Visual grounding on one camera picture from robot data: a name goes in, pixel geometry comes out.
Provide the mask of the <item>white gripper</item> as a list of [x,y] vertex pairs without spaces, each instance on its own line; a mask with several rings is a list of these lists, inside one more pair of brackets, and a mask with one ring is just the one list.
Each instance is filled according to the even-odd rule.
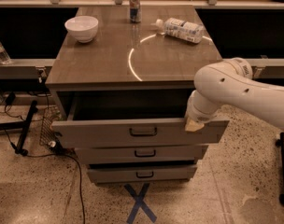
[[193,91],[187,102],[185,131],[197,132],[203,129],[204,123],[213,120],[219,109],[220,104],[208,100],[199,91]]

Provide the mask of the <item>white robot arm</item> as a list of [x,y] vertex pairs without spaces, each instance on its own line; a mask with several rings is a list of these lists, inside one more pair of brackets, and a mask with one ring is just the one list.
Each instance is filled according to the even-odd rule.
[[222,105],[235,106],[284,131],[284,87],[254,81],[245,59],[206,65],[196,72],[193,83],[186,118],[195,125],[194,131],[213,120]]

